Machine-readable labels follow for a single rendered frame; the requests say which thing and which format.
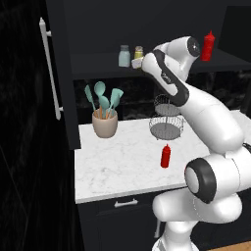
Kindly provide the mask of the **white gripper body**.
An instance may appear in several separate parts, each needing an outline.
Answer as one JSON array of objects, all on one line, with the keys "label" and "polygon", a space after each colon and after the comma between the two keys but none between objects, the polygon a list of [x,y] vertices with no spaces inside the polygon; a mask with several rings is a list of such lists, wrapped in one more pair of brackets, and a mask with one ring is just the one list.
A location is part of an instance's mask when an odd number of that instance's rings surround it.
[{"label": "white gripper body", "polygon": [[143,59],[142,58],[137,58],[137,59],[133,59],[131,61],[131,65],[134,69],[140,69],[141,68],[141,65],[142,65],[142,61]]}]

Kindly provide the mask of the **black cabinet door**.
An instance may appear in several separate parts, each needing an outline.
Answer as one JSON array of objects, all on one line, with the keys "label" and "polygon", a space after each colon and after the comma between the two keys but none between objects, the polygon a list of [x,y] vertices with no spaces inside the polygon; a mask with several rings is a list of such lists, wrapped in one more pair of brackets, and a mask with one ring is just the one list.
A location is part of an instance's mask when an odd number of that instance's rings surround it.
[{"label": "black cabinet door", "polygon": [[72,76],[71,57],[65,20],[64,0],[46,0],[46,6],[52,32],[52,43],[69,147],[71,150],[76,150],[80,148],[80,139],[75,106],[75,90]]},{"label": "black cabinet door", "polygon": [[218,48],[251,63],[251,6],[228,6]]}]

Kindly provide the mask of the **grey-blue shaker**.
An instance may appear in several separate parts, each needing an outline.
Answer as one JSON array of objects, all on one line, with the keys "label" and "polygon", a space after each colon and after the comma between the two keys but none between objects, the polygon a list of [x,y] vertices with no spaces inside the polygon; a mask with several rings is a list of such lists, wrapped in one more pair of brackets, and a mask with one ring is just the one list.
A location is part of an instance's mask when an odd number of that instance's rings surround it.
[{"label": "grey-blue shaker", "polygon": [[121,51],[119,54],[119,66],[128,68],[130,66],[130,53],[129,47],[127,45],[121,46]]}]

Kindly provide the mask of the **black drawer front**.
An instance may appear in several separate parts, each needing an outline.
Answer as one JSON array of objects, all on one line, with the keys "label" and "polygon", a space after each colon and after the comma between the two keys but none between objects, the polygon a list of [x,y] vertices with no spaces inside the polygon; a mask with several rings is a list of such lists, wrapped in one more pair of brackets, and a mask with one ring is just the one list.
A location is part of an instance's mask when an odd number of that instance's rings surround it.
[{"label": "black drawer front", "polygon": [[160,192],[150,192],[102,200],[97,203],[98,213],[104,214],[105,212],[112,212],[114,210],[120,210],[124,208],[145,205],[150,206],[152,205],[154,197],[159,194]]}]

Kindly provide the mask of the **beige utensil pot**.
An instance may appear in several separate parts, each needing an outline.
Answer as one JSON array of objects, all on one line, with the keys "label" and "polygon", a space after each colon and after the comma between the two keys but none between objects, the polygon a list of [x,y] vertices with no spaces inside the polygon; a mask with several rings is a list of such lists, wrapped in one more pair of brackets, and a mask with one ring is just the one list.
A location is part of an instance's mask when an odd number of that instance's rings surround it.
[{"label": "beige utensil pot", "polygon": [[101,120],[95,115],[92,115],[92,125],[94,132],[100,138],[110,138],[113,137],[117,131],[118,127],[118,113],[112,118],[107,120]]}]

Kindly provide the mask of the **red condiment bottle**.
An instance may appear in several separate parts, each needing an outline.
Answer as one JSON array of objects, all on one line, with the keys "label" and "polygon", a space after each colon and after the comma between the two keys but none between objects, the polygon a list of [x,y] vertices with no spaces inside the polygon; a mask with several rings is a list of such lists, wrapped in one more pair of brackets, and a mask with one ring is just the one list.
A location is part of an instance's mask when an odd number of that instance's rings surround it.
[{"label": "red condiment bottle", "polygon": [[171,158],[171,148],[169,145],[166,145],[162,150],[162,157],[161,157],[161,167],[167,168],[169,166]]},{"label": "red condiment bottle", "polygon": [[210,31],[207,35],[204,36],[204,44],[202,47],[201,60],[210,61],[212,57],[212,52],[214,48],[215,36]]}]

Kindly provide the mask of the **black base cupboard door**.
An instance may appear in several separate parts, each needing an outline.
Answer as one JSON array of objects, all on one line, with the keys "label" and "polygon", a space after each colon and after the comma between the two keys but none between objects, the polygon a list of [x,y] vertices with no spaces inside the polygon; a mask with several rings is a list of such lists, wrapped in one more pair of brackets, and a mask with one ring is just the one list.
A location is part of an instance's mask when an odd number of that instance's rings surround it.
[{"label": "black base cupboard door", "polygon": [[84,251],[152,251],[157,219],[149,207],[85,219],[79,214]]}]

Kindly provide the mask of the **black open wall cabinet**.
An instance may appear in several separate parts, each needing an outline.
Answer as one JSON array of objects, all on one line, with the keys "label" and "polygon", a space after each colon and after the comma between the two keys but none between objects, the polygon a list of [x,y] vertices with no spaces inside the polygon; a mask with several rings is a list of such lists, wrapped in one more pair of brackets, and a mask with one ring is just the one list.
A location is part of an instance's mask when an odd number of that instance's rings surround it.
[{"label": "black open wall cabinet", "polygon": [[190,35],[222,36],[226,8],[251,12],[251,0],[64,0],[75,79],[142,76],[119,66],[122,45],[155,46]]}]

